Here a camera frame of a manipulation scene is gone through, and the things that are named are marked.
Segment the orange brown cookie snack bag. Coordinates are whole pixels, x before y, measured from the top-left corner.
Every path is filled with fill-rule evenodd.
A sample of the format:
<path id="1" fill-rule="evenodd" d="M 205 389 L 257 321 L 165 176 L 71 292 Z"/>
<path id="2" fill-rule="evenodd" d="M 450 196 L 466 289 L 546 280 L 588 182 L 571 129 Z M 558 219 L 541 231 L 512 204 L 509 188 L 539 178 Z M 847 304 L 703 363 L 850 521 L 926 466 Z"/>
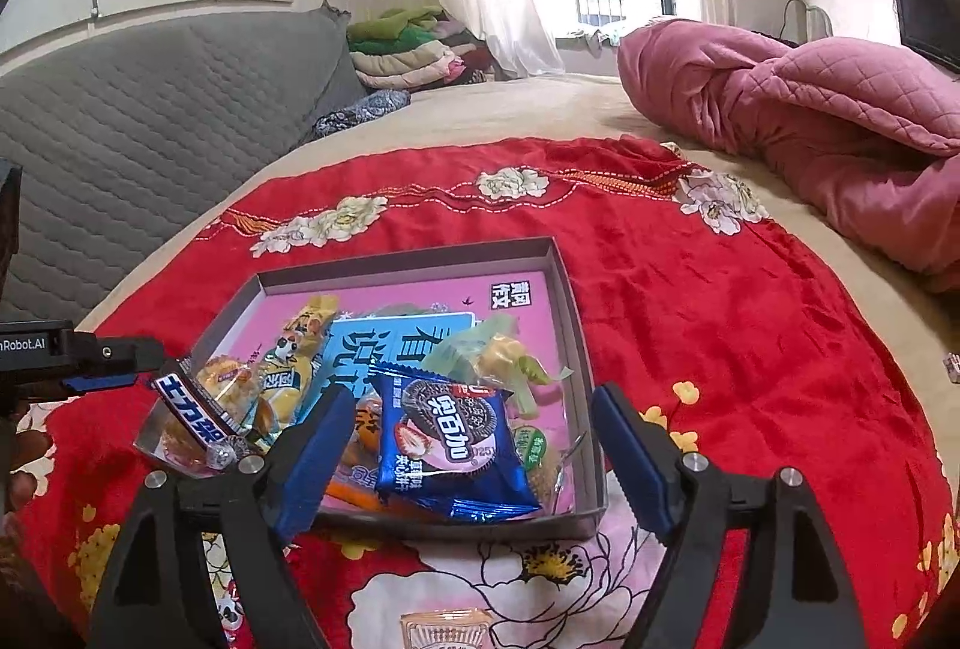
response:
<path id="1" fill-rule="evenodd" d="M 363 395 L 355 406 L 352 436 L 325 488 L 324 501 L 348 511 L 391 514 L 405 519 L 426 519 L 428 512 L 404 498 L 377 493 L 382 402 L 376 392 Z"/>

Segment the yellow panda bread stick pack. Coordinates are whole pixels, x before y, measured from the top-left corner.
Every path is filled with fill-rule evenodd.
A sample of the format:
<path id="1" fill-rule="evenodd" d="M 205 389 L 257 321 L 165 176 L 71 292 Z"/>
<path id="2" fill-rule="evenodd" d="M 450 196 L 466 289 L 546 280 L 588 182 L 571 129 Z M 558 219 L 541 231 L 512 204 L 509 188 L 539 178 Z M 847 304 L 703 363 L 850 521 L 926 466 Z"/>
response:
<path id="1" fill-rule="evenodd" d="M 337 314 L 337 296 L 311 296 L 257 364 L 254 429 L 265 441 L 274 442 L 295 423 L 319 366 L 327 328 Z"/>

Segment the blue oreo style cookie pack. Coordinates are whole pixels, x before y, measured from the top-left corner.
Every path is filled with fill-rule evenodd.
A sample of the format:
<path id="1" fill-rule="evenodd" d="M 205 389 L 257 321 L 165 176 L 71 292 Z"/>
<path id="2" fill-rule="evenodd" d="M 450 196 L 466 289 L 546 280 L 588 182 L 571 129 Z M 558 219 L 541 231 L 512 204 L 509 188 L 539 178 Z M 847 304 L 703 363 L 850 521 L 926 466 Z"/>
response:
<path id="1" fill-rule="evenodd" d="M 400 498 L 455 524 L 539 511 L 501 390 L 392 363 L 375 364 L 370 378 L 381 399 L 381 498 Z"/>

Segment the peach cake pack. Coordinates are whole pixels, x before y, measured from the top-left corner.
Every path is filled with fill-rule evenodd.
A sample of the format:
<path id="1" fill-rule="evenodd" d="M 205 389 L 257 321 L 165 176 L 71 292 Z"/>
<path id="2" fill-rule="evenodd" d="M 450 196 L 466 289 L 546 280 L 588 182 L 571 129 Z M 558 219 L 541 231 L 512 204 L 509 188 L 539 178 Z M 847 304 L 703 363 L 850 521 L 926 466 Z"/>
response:
<path id="1" fill-rule="evenodd" d="M 480 608 L 405 613 L 398 619 L 407 649 L 480 649 L 493 618 Z"/>

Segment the round cake green label pack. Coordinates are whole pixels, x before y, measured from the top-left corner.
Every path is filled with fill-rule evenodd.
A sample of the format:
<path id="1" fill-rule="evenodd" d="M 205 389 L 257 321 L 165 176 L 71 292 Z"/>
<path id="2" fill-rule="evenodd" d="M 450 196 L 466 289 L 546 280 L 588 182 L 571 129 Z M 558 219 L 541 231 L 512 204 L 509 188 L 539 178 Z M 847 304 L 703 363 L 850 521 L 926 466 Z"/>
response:
<path id="1" fill-rule="evenodd" d="M 566 466 L 583 445 L 587 433 L 579 433 L 566 447 L 550 442 L 547 434 L 534 424 L 515 424 L 511 433 L 530 491 L 542 511 L 555 514 L 565 488 Z"/>

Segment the green yellow candy pack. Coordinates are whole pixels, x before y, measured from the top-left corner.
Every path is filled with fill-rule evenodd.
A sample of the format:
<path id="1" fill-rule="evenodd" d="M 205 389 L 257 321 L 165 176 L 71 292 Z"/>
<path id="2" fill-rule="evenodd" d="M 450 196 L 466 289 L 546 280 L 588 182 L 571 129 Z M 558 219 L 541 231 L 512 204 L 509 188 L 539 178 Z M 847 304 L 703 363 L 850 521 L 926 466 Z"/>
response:
<path id="1" fill-rule="evenodd" d="M 514 417 L 534 420 L 540 406 L 563 394 L 571 367 L 548 371 L 539 356 L 519 340 L 519 322 L 495 312 L 477 325 L 449 335 L 420 363 L 421 369 L 462 384 L 503 390 Z"/>

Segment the grey quilted sofa back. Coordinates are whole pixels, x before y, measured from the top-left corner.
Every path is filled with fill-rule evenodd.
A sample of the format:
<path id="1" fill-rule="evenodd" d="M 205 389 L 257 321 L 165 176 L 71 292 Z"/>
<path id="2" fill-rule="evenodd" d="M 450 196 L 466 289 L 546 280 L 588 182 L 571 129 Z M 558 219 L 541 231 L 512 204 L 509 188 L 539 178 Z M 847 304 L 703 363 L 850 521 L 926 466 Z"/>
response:
<path id="1" fill-rule="evenodd" d="M 62 47 L 2 78 L 23 171 L 3 319 L 78 322 L 167 239 L 363 96 L 350 16 L 187 16 Z"/>

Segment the grey tray with pink book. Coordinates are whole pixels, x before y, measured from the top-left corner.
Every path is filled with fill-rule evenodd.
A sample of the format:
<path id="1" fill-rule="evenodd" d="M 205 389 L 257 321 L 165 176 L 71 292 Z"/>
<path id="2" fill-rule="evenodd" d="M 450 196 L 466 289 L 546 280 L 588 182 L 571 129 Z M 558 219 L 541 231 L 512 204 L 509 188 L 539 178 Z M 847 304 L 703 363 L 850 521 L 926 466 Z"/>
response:
<path id="1" fill-rule="evenodd" d="M 548 369 L 573 373 L 537 390 L 534 426 L 551 447 L 569 452 L 558 503 L 534 519 L 509 519 L 487 529 L 441 529 L 434 519 L 404 522 L 329 496 L 317 518 L 324 525 L 404 539 L 587 539 L 607 509 L 605 465 L 589 433 L 592 374 L 573 289 L 560 250 L 548 238 L 407 250 L 322 264 L 265 270 L 247 278 L 190 350 L 195 361 L 263 353 L 313 296 L 337 296 L 350 316 L 320 363 L 324 381 L 358 385 L 356 347 L 402 364 L 418 364 L 470 319 L 514 317 L 517 337 Z"/>

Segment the small wrapped candy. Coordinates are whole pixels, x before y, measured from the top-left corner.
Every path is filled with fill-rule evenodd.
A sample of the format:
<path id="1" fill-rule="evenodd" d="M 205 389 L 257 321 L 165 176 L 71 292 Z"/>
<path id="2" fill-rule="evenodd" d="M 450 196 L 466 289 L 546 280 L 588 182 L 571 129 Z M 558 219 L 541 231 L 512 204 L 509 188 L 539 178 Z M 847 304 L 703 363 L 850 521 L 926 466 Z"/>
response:
<path id="1" fill-rule="evenodd" d="M 960 355 L 958 353 L 947 353 L 942 360 L 952 384 L 960 384 Z"/>

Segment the red floral cloth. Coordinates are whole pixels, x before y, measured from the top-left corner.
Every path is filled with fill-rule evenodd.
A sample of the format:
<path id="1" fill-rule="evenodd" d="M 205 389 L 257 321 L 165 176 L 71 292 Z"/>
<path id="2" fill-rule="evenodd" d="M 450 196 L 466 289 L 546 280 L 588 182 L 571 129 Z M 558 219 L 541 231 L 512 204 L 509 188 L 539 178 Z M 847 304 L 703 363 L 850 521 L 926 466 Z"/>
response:
<path id="1" fill-rule="evenodd" d="M 551 236 L 594 376 L 683 452 L 811 479 L 850 569 L 869 647 L 905 647 L 958 566 L 934 434 L 836 275 L 727 184 L 652 140 L 505 140 L 394 151 L 274 179 L 200 231 L 98 334 L 189 348 L 256 272 L 393 250 Z M 119 522 L 148 472 L 133 387 L 60 405 L 25 509 L 26 557 L 86 628 Z M 400 615 L 485 608 L 496 647 L 613 647 L 662 548 L 615 478 L 595 539 L 535 545 L 304 535 L 291 568 L 334 647 L 402 646 Z"/>

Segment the dark blue patterned cloth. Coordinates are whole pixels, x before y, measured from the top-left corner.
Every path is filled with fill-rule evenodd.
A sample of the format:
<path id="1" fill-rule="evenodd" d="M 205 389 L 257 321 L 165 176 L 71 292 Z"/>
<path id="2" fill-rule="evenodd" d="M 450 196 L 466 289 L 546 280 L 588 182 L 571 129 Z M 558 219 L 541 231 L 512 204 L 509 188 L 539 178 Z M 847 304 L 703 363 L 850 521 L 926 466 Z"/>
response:
<path id="1" fill-rule="evenodd" d="M 314 139 L 325 139 L 334 133 L 343 132 L 348 128 L 366 124 L 366 122 L 381 119 L 399 109 L 404 109 L 412 101 L 408 91 L 402 89 L 378 89 L 366 94 L 361 100 L 350 106 L 341 107 L 327 112 L 314 122 L 311 135 Z"/>

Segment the stack of folded clothes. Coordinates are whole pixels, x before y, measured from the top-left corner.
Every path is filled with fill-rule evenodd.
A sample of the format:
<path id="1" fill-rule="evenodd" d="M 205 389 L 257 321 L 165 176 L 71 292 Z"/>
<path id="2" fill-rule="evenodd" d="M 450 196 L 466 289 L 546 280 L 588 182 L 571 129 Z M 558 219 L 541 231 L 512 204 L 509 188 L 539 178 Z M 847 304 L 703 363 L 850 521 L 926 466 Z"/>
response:
<path id="1" fill-rule="evenodd" d="M 439 5 L 394 8 L 352 23 L 347 44 L 356 77 L 368 91 L 416 93 L 508 78 L 487 41 Z"/>

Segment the pink quilted blanket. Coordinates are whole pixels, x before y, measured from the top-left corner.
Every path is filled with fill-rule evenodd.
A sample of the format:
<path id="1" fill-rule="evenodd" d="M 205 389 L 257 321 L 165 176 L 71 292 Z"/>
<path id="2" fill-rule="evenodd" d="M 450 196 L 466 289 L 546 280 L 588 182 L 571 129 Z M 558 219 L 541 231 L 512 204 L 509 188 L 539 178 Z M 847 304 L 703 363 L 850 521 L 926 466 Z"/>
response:
<path id="1" fill-rule="evenodd" d="M 844 238 L 957 293 L 958 85 L 923 57 L 670 18 L 622 39 L 619 75 L 647 119 L 761 161 Z"/>

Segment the black television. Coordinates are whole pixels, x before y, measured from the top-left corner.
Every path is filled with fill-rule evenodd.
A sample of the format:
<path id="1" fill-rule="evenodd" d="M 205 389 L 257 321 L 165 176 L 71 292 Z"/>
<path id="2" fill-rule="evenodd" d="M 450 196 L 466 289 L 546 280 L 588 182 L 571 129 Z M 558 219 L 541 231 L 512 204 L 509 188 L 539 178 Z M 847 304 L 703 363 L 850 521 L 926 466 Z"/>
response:
<path id="1" fill-rule="evenodd" d="M 946 0 L 895 0 L 903 46 L 924 59 L 958 72 L 960 31 Z"/>

